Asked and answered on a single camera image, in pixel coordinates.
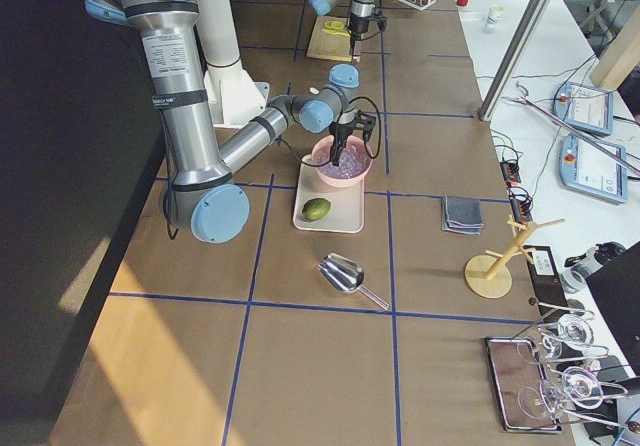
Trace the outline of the pink bowl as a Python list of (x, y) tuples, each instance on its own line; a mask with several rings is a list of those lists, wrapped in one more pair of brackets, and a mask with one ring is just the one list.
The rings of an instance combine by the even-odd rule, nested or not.
[(326, 136), (313, 147), (309, 162), (316, 165), (315, 171), (329, 186), (346, 188), (362, 181), (369, 173), (373, 160), (369, 146), (360, 138), (350, 136), (341, 151), (337, 166), (330, 162), (333, 137)]

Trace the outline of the teach pendant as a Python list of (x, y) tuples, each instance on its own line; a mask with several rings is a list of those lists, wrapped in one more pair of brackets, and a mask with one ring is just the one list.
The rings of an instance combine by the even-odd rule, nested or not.
[(613, 93), (567, 82), (556, 92), (553, 111), (567, 124), (599, 137), (613, 132)]
[(571, 190), (613, 204), (628, 201), (627, 169), (575, 134), (562, 142), (559, 173)]

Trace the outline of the wooden mug tree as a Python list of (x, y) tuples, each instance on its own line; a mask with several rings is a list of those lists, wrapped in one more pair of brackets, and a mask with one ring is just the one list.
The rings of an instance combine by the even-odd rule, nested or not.
[(465, 266), (464, 276), (467, 286), (477, 295), (487, 299), (504, 297), (511, 289), (512, 276), (507, 263), (514, 257), (522, 255), (528, 263), (534, 265), (534, 247), (525, 243), (538, 230), (558, 225), (564, 219), (557, 219), (545, 223), (529, 221), (520, 223), (512, 214), (508, 215), (506, 223), (512, 234), (511, 244), (502, 252), (486, 250), (484, 254), (472, 257)]

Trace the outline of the green avocado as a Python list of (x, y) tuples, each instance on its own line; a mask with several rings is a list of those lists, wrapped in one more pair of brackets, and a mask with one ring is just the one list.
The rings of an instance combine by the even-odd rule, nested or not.
[(312, 198), (305, 202), (301, 214), (305, 221), (318, 221), (331, 211), (332, 203), (322, 197)]

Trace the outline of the grey folded cloth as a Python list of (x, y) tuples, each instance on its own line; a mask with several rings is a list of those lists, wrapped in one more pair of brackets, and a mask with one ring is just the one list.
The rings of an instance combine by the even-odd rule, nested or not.
[(444, 231), (479, 236), (484, 227), (480, 201), (475, 198), (445, 195), (441, 199), (441, 228)]

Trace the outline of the white paper cup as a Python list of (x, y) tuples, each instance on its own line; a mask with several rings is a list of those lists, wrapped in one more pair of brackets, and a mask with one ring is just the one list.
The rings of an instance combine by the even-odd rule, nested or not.
[(487, 12), (485, 20), (485, 28), (489, 31), (494, 30), (502, 19), (504, 8), (501, 5), (491, 5)]

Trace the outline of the upper teach pendant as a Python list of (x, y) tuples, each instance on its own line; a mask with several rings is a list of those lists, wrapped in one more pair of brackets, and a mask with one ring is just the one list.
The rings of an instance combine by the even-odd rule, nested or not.
[(553, 111), (567, 124), (599, 137), (613, 132), (613, 93), (567, 82), (556, 92)]

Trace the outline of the cream rectangular tray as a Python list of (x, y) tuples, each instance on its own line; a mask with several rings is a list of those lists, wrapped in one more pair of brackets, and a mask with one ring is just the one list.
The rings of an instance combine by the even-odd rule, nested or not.
[[(364, 183), (359, 180), (352, 186), (336, 188), (326, 184), (315, 168), (301, 165), (298, 177), (293, 224), (300, 230), (322, 232), (357, 233), (364, 227)], [(324, 198), (331, 203), (328, 213), (321, 219), (308, 221), (303, 206), (314, 198)]]

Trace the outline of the clear ice cubes pile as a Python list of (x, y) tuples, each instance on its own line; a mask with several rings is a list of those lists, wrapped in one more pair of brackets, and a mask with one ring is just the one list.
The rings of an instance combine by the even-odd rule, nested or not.
[(355, 145), (349, 145), (341, 154), (340, 164), (330, 162), (322, 166), (319, 171), (325, 176), (336, 179), (351, 179), (361, 175), (368, 167), (369, 157)]

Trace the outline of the upper lemon slice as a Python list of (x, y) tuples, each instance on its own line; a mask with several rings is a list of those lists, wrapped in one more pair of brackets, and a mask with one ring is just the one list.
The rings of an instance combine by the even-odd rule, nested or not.
[(326, 21), (323, 27), (328, 30), (341, 31), (344, 29), (344, 24), (341, 21)]

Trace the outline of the bamboo cutting board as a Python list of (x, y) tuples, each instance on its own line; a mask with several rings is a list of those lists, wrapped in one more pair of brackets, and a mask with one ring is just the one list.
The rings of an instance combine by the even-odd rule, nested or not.
[(311, 33), (306, 55), (309, 58), (351, 63), (350, 38), (331, 36), (321, 31), (326, 21), (341, 21), (347, 30), (348, 20), (342, 17), (318, 16)]

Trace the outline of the lower teach pendant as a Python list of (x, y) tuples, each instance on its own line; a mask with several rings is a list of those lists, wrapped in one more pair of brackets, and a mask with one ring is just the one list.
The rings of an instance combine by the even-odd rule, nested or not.
[(613, 204), (628, 201), (627, 169), (575, 134), (562, 142), (559, 173), (571, 190)]

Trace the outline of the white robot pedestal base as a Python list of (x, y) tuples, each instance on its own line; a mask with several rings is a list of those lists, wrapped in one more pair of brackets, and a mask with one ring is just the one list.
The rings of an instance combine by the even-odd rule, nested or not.
[(239, 129), (264, 111), (270, 84), (244, 69), (230, 0), (197, 0), (196, 29), (206, 63), (204, 77), (213, 123)]

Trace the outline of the aluminium frame post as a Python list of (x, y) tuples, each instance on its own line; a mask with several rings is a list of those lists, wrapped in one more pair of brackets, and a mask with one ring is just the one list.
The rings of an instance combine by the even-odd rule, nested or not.
[(488, 92), (478, 110), (478, 119), (491, 120), (499, 99), (503, 95), (508, 81), (530, 42), (550, 0), (529, 0), (520, 22), (506, 49)]

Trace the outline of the metal ice scoop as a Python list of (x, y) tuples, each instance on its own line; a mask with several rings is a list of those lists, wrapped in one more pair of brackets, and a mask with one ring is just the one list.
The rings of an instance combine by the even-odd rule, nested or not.
[(384, 311), (390, 305), (364, 285), (364, 270), (355, 261), (337, 253), (329, 253), (317, 265), (318, 271), (339, 292), (359, 292)]

